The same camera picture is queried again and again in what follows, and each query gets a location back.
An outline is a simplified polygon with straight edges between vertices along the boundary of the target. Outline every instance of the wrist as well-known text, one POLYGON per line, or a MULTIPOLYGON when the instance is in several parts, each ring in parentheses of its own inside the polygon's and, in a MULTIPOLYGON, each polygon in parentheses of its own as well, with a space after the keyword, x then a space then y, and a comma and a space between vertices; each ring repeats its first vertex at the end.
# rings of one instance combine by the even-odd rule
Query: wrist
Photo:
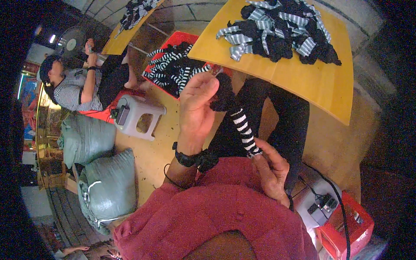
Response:
POLYGON ((183 133, 180 133, 178 136, 178 146, 176 150, 179 153, 183 153, 187 156, 192 156, 202 151, 204 142, 205 140, 200 140, 198 138, 193 138, 192 136, 187 136, 183 133))

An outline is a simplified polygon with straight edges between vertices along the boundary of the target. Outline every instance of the wooden table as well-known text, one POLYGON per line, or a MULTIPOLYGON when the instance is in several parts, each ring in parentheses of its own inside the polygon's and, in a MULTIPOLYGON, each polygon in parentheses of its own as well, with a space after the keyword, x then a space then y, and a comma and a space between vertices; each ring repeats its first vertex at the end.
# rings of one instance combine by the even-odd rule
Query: wooden table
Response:
POLYGON ((147 20, 147 18, 150 17, 150 15, 164 2, 165 0, 160 0, 157 3, 157 6, 153 8, 152 10, 148 11, 147 15, 144 16, 138 24, 136 24, 133 28, 130 30, 123 30, 117 38, 114 39, 114 36, 118 33, 121 24, 119 23, 117 27, 113 30, 113 32, 110 34, 110 39, 105 44, 103 50, 101 51, 101 54, 107 54, 107 55, 121 55, 126 48, 126 46, 129 44, 130 40, 133 38, 133 36, 136 34, 137 30, 144 24, 144 22, 147 20))
POLYGON ((231 44, 224 37, 215 39, 215 35, 220 29, 227 27, 229 20, 241 20, 240 10, 245 5, 248 4, 242 0, 229 0, 202 32, 188 57, 264 79, 304 98, 343 124, 349 125, 354 77, 351 46, 345 24, 333 15, 319 10, 342 66, 325 64, 320 60, 314 65, 302 64, 295 51, 293 58, 282 58, 277 63, 255 54, 243 54, 237 62, 230 58, 231 44))

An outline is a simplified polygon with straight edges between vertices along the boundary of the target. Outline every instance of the hand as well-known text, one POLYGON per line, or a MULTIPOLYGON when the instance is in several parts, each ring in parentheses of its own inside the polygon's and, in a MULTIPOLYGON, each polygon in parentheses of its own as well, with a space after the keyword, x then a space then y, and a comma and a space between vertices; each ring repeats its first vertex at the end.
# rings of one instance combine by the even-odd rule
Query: hand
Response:
POLYGON ((94 66, 97 66, 97 60, 98 60, 98 55, 97 55, 97 53, 91 53, 91 54, 88 56, 88 59, 87 59, 88 67, 94 67, 94 66))
POLYGON ((88 44, 91 45, 92 48, 94 48, 94 40, 92 38, 89 38, 88 41, 85 43, 85 54, 90 55, 91 53, 89 52, 88 44))
POLYGON ((285 180, 289 172, 289 164, 266 141, 254 138, 256 145, 263 150, 263 155, 254 157, 254 164, 260 174, 261 186, 264 193, 289 207, 290 201, 285 192, 285 180))
POLYGON ((120 252, 118 252, 117 250, 115 250, 115 249, 110 249, 109 250, 110 251, 110 256, 112 257, 112 258, 116 258, 116 257, 118 257, 118 258, 121 258, 121 255, 120 255, 120 252))
POLYGON ((209 72, 193 76, 180 94, 178 152, 194 155, 202 150, 215 119, 209 107, 219 81, 209 72))
POLYGON ((87 247, 87 246, 79 246, 79 247, 77 247, 77 249, 78 250, 82 250, 82 251, 88 251, 89 250, 89 247, 87 247))

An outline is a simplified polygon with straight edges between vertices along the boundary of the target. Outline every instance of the red shirt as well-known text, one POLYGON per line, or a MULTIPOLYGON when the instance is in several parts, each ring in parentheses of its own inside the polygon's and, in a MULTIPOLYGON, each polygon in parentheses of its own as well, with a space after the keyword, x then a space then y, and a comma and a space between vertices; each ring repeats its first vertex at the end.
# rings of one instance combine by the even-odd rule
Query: red shirt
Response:
POLYGON ((242 157, 220 158, 185 191, 164 183, 113 235, 124 260, 172 260, 230 230, 259 260, 319 259, 302 219, 263 194, 252 160, 242 157))

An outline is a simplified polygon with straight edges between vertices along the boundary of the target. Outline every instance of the black and white striped shirt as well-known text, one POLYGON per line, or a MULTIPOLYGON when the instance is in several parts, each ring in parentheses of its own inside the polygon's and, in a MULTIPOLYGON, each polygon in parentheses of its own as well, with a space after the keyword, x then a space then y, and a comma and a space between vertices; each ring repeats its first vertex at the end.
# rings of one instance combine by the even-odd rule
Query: black and white striped shirt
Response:
POLYGON ((87 69, 69 69, 64 71, 64 79, 54 89, 56 102, 71 111, 88 111, 103 109, 98 97, 98 87, 101 82, 102 73, 95 71, 95 87, 92 100, 81 104, 81 94, 87 80, 87 69))

